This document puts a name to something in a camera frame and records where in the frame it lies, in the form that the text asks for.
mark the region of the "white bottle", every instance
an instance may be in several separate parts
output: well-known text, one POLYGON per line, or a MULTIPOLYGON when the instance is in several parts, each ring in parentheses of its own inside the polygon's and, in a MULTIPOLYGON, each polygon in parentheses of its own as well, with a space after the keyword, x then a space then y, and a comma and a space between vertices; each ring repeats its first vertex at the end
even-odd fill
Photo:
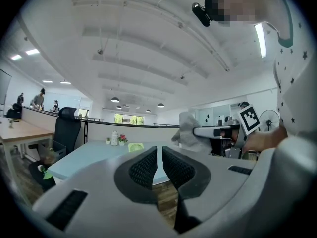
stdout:
POLYGON ((118 132, 116 130, 112 132, 111 145, 118 145, 118 132))

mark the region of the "potted plant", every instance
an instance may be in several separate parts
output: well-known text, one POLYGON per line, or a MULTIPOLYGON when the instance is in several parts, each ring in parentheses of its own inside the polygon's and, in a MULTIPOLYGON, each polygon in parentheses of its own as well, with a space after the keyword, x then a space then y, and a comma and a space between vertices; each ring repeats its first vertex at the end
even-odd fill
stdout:
POLYGON ((126 142, 128 142, 128 139, 126 138, 125 135, 121 134, 119 137, 118 137, 118 141, 119 141, 119 145, 120 146, 124 146, 124 144, 126 142))

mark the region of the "gray cloth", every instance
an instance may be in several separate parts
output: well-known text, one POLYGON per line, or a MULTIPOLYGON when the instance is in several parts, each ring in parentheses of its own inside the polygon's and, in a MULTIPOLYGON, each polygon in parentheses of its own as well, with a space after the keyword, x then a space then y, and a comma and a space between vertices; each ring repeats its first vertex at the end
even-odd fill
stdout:
POLYGON ((172 137, 173 142, 182 144, 183 149, 187 149, 194 152, 206 152, 212 151, 211 143, 208 138, 197 137, 193 134, 193 129, 201 127, 196 119, 189 112, 182 112, 179 114, 179 130, 172 137))
POLYGON ((35 106, 36 105, 41 106, 43 101, 44 101, 44 96, 43 95, 41 96, 40 94, 35 95, 33 98, 33 102, 34 102, 35 106))

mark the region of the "light blue table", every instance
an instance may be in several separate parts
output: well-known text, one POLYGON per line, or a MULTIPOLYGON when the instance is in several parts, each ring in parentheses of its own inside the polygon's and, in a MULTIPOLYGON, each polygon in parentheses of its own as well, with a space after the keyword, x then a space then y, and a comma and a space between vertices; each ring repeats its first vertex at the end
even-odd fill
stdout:
MULTIPOLYGON (((158 169, 154 175, 153 184, 168 181, 169 179, 163 169, 162 147, 172 146, 174 144, 172 142, 147 142, 143 143, 143 145, 145 150, 152 146, 158 148, 158 169)), ((112 146, 107 145, 104 141, 89 141, 50 166, 48 170, 54 177, 65 180, 91 163, 116 158, 124 154, 129 154, 127 144, 125 146, 112 146)))

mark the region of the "white ceiling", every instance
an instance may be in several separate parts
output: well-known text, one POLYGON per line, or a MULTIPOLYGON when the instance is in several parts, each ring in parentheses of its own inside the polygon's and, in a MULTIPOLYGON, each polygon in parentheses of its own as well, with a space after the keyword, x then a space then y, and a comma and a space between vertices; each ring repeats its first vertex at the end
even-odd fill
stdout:
POLYGON ((194 2, 204 0, 30 0, 17 17, 22 29, 8 33, 7 56, 37 48, 41 55, 14 64, 37 81, 65 78, 107 109, 115 109, 114 96, 140 113, 206 103, 217 90, 211 82, 268 68, 276 33, 264 26, 262 59, 254 26, 205 28, 194 2))

